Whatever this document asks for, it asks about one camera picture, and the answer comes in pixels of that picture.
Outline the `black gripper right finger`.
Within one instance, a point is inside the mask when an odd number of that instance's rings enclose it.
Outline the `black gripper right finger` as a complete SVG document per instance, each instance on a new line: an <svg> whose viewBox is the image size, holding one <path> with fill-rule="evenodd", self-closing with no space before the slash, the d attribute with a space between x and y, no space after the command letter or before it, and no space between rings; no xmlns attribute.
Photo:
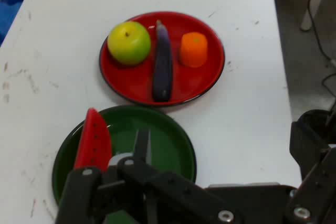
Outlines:
<svg viewBox="0 0 336 224"><path fill-rule="evenodd" d="M335 223L335 119L310 110L291 124L290 154L302 183L286 206L289 223Z"/></svg>

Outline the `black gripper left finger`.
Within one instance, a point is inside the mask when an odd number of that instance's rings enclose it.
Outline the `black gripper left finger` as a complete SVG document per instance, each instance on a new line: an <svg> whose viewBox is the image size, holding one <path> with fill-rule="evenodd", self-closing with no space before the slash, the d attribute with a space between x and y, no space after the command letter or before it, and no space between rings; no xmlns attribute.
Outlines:
<svg viewBox="0 0 336 224"><path fill-rule="evenodd" d="M105 172L94 166L72 170L67 177L56 223L103 223L125 211L136 223L243 223L240 211L225 200L148 161L149 130L139 130L131 157Z"/></svg>

